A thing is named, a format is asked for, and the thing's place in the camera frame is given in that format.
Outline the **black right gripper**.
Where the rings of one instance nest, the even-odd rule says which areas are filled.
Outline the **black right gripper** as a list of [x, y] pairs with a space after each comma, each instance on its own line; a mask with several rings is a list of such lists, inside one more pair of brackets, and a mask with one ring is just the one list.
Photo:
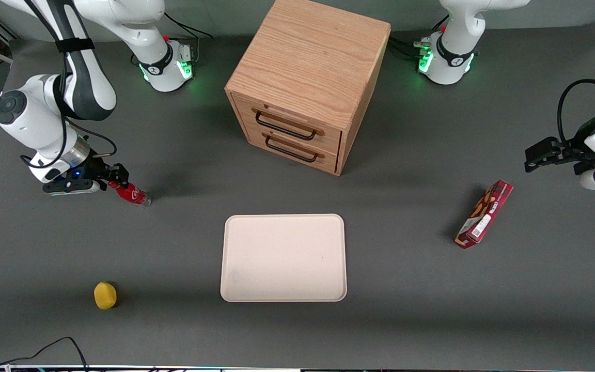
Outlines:
[[90, 179], [95, 180], [100, 191], [106, 191], [114, 183], [128, 183], [129, 172], [122, 163], [114, 163], [109, 167], [109, 180], [106, 179], [107, 165], [102, 158], [90, 155], [80, 165], [70, 168], [63, 174], [63, 180]]

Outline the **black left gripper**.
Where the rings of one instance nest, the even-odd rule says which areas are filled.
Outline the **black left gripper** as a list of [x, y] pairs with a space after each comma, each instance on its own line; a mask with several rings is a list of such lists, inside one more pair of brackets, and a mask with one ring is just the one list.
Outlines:
[[[573, 137], [566, 139], [560, 121], [560, 141], [567, 148], [568, 154], [579, 161], [574, 164], [576, 176], [588, 171], [595, 172], [595, 152], [585, 144], [585, 139], [594, 131], [595, 118], [591, 118], [578, 128]], [[557, 165], [560, 163], [560, 156], [560, 142], [555, 137], [546, 137], [525, 150], [525, 172], [531, 173], [546, 165]]]

